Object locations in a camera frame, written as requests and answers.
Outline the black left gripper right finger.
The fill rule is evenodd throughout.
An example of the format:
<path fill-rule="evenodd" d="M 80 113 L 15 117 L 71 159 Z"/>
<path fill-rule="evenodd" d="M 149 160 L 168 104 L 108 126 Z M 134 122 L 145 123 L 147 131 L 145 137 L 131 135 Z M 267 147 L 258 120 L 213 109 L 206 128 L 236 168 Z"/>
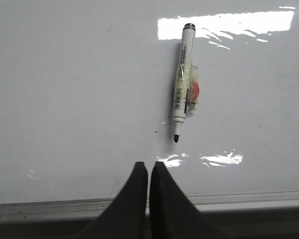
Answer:
<path fill-rule="evenodd" d="M 227 237 L 188 200 L 163 162 L 157 161 L 151 173 L 149 214 L 154 239 Z"/>

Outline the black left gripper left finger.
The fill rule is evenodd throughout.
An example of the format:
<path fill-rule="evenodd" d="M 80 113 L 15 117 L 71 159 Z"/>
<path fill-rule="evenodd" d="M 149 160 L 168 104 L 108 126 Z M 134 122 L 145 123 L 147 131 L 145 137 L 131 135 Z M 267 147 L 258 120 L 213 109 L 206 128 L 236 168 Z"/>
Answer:
<path fill-rule="evenodd" d="M 74 236 L 76 239 L 142 239 L 148 172 L 136 162 L 125 185 L 106 210 Z"/>

